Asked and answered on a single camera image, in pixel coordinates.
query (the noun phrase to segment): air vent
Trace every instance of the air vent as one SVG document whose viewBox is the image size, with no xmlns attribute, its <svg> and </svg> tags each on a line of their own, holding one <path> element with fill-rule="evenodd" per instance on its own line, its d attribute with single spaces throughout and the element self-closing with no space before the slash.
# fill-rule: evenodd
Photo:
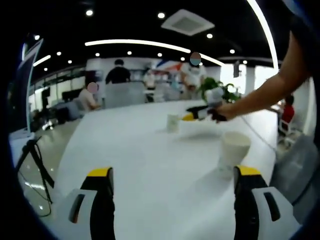
<svg viewBox="0 0 320 240">
<path fill-rule="evenodd" d="M 212 29 L 215 25 L 199 15 L 181 9 L 168 17 L 161 27 L 187 36 L 193 36 L 208 29 Z"/>
</svg>

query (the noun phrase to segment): floor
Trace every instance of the floor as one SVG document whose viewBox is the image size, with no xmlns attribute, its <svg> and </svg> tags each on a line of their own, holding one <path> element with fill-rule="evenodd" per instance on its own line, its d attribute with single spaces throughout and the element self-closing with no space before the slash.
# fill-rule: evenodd
<svg viewBox="0 0 320 240">
<path fill-rule="evenodd" d="M 53 130 L 40 130 L 36 132 L 37 137 L 41 137 L 38 146 L 42 155 L 42 160 L 49 174 L 56 179 L 57 169 L 66 146 L 81 120 L 66 122 L 63 125 L 57 125 Z M 20 173 L 18 174 L 24 196 L 29 201 L 35 212 L 46 222 L 50 218 L 50 206 L 47 201 L 45 188 L 42 183 L 41 175 L 31 154 L 23 162 Z"/>
</svg>

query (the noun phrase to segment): man in black shirt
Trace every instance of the man in black shirt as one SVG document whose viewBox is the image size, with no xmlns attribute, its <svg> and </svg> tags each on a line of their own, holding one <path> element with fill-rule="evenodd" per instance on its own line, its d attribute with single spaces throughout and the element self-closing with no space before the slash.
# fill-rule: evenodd
<svg viewBox="0 0 320 240">
<path fill-rule="evenodd" d="M 319 3 L 315 0 L 283 0 L 283 2 L 292 11 L 294 18 L 290 29 L 289 47 L 280 71 L 246 97 L 233 104 L 227 103 L 217 108 L 216 111 L 220 115 L 225 116 L 227 120 L 269 108 L 294 92 L 309 77 L 313 77 L 317 113 L 318 115 L 320 113 L 320 19 L 319 13 L 317 12 Z M 319 152 L 320 117 L 317 117 L 314 144 Z M 320 171 L 315 169 L 313 177 L 309 176 L 309 182 L 311 184 L 316 183 L 316 180 L 320 179 L 319 172 Z M 306 208 L 312 207 L 312 205 L 304 206 L 305 211 L 310 212 L 310 209 Z M 313 226 L 315 226 L 320 222 L 319 205 L 320 202 L 318 201 L 311 211 L 310 217 L 307 218 L 301 230 L 292 237 L 292 240 L 316 238 L 315 232 L 309 236 L 307 235 L 310 234 L 310 231 L 315 230 L 311 225 L 313 224 Z"/>
<path fill-rule="evenodd" d="M 112 69 L 105 78 L 105 84 L 110 82 L 113 84 L 130 82 L 131 74 L 129 70 L 124 67 L 124 61 L 117 59 L 115 60 L 114 65 L 114 69 Z"/>
</svg>

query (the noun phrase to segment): black ceiling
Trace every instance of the black ceiling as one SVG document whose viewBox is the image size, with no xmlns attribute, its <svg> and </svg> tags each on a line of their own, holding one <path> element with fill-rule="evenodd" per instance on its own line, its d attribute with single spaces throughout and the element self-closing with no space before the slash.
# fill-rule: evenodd
<svg viewBox="0 0 320 240">
<path fill-rule="evenodd" d="M 288 46 L 290 12 L 281 0 L 257 0 L 271 29 L 278 59 L 282 60 Z M 30 39 L 40 35 L 44 43 L 38 59 L 51 55 L 51 59 L 34 68 L 33 79 L 49 72 L 84 64 L 87 59 L 100 53 L 101 58 L 131 57 L 188 59 L 183 52 L 139 44 L 102 44 L 85 46 L 85 42 L 107 39 L 136 39 L 172 44 L 197 51 L 212 58 L 234 56 L 271 58 L 270 49 L 263 29 L 246 0 L 211 1 L 192 4 L 170 5 L 168 2 L 139 3 L 126 1 L 87 0 L 70 3 L 42 3 L 34 8 L 28 26 Z M 86 10 L 92 9 L 93 16 L 87 17 Z M 215 24 L 215 28 L 194 36 L 186 36 L 161 28 L 165 19 L 157 17 L 159 12 L 166 18 L 180 9 L 193 12 Z M 213 63 L 203 61 L 205 65 Z"/>
</svg>

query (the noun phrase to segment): white cup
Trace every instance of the white cup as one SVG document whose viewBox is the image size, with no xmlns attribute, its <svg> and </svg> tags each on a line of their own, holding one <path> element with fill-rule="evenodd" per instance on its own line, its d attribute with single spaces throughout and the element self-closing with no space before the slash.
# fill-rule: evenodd
<svg viewBox="0 0 320 240">
<path fill-rule="evenodd" d="M 166 120 L 166 130 L 168 133 L 176 133 L 179 131 L 179 115 L 168 114 Z"/>
<path fill-rule="evenodd" d="M 239 165 L 247 155 L 251 146 L 248 136 L 237 131 L 228 131 L 221 138 L 221 153 L 218 172 L 224 178 L 233 177 L 233 169 Z"/>
</svg>

